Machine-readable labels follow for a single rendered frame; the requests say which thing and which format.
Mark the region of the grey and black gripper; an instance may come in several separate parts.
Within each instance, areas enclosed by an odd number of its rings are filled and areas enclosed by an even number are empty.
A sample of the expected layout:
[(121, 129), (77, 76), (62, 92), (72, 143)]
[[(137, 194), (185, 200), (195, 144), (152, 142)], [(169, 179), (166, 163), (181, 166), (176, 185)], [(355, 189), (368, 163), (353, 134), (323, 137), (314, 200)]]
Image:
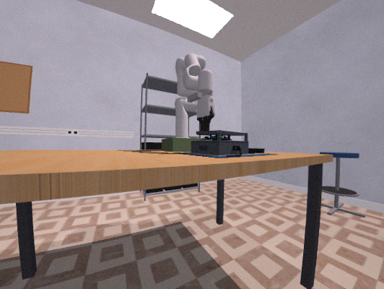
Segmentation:
[(215, 116), (215, 103), (213, 96), (202, 95), (202, 99), (199, 99), (197, 102), (196, 116), (197, 120), (201, 124), (201, 131), (209, 131), (209, 124), (211, 123), (211, 119)]

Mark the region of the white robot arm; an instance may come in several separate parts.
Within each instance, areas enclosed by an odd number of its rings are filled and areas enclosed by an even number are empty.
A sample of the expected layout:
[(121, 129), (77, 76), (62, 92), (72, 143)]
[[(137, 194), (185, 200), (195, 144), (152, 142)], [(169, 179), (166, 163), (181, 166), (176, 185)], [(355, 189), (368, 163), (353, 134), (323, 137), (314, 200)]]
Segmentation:
[[(188, 66), (189, 68), (187, 68)], [(206, 59), (193, 53), (185, 56), (185, 62), (184, 58), (176, 60), (177, 93), (179, 96), (187, 98), (177, 98), (175, 100), (175, 138), (189, 138), (188, 114), (186, 111), (196, 111), (197, 100), (201, 99), (202, 95), (213, 96), (213, 93), (211, 93), (213, 92), (213, 75), (211, 71), (203, 70), (205, 66)], [(190, 77), (188, 73), (195, 77)]]

